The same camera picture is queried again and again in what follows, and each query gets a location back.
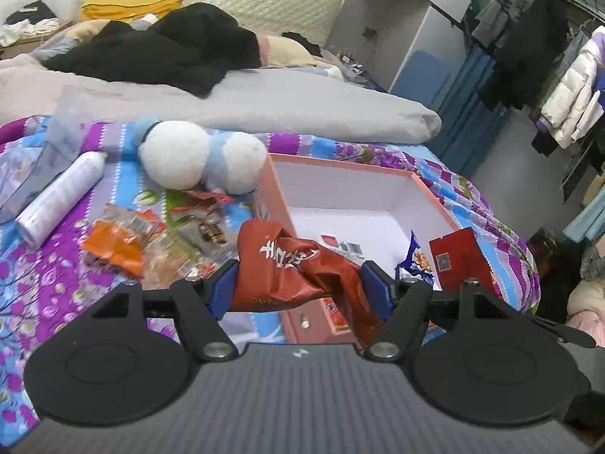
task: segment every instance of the white cloth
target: white cloth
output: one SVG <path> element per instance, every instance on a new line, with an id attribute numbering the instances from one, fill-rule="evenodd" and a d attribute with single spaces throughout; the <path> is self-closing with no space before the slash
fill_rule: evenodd
<path id="1" fill-rule="evenodd" d="M 603 26 L 592 34 L 542 107 L 542 116 L 550 124 L 551 134 L 562 148 L 582 138 L 603 115 L 598 102 L 599 92 L 592 92 L 597 66 L 602 60 L 603 34 Z"/>
<path id="2" fill-rule="evenodd" d="M 0 46 L 10 46 L 22 37 L 51 33 L 59 27 L 61 27 L 59 19 L 44 19 L 36 24 L 29 23 L 29 20 L 22 20 L 12 25 L 5 24 L 0 27 Z"/>
<path id="3" fill-rule="evenodd" d="M 0 61 L 0 124 L 52 114 L 73 87 L 85 120 L 132 121 L 145 116 L 204 127 L 291 132 L 361 143 L 423 143 L 441 119 L 418 102 L 288 68 L 232 71 L 200 99 L 168 85 L 108 83 L 49 71 L 29 55 Z"/>

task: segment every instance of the stuffed toy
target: stuffed toy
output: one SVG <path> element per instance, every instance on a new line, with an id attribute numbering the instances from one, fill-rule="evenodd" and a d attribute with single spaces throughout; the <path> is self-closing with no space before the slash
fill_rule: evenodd
<path id="1" fill-rule="evenodd" d="M 205 130 L 188 121 L 140 120 L 134 138 L 149 177 L 179 191 L 199 183 L 229 194 L 253 191 L 267 157 L 264 144 L 253 135 Z"/>

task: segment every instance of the red packet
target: red packet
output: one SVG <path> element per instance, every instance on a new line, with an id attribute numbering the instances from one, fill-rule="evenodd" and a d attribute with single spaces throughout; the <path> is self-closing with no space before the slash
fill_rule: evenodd
<path id="1" fill-rule="evenodd" d="M 491 269 L 470 227 L 432 240 L 429 244 L 435 260 L 434 269 L 444 292 L 457 294 L 467 278 L 476 278 L 484 288 L 496 294 Z"/>

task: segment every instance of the pink box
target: pink box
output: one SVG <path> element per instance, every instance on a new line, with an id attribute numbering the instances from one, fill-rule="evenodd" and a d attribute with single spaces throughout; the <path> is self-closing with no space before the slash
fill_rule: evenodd
<path id="1" fill-rule="evenodd" d="M 416 174 L 280 154 L 270 154 L 261 170 L 255 215 L 280 222 L 300 238 L 332 235 L 359 244 L 365 259 L 393 277 L 407 256 L 412 230 L 431 267 L 429 241 L 458 230 Z M 439 282 L 435 288 L 441 289 Z M 356 341 L 349 330 L 334 326 L 323 299 L 280 314 L 290 342 Z"/>

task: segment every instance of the black jacket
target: black jacket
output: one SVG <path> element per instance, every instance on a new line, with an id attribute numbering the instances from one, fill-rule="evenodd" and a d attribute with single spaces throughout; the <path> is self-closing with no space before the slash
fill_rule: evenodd
<path id="1" fill-rule="evenodd" d="M 494 72 L 479 97 L 489 109 L 499 102 L 521 109 L 533 106 L 552 68 L 567 46 L 565 5 L 559 0 L 535 0 L 510 30 L 495 54 Z"/>
<path id="2" fill-rule="evenodd" d="M 207 3 L 173 10 L 146 31 L 113 21 L 87 44 L 44 63 L 106 81 L 167 84 L 206 95 L 226 72 L 261 66 L 256 35 Z"/>

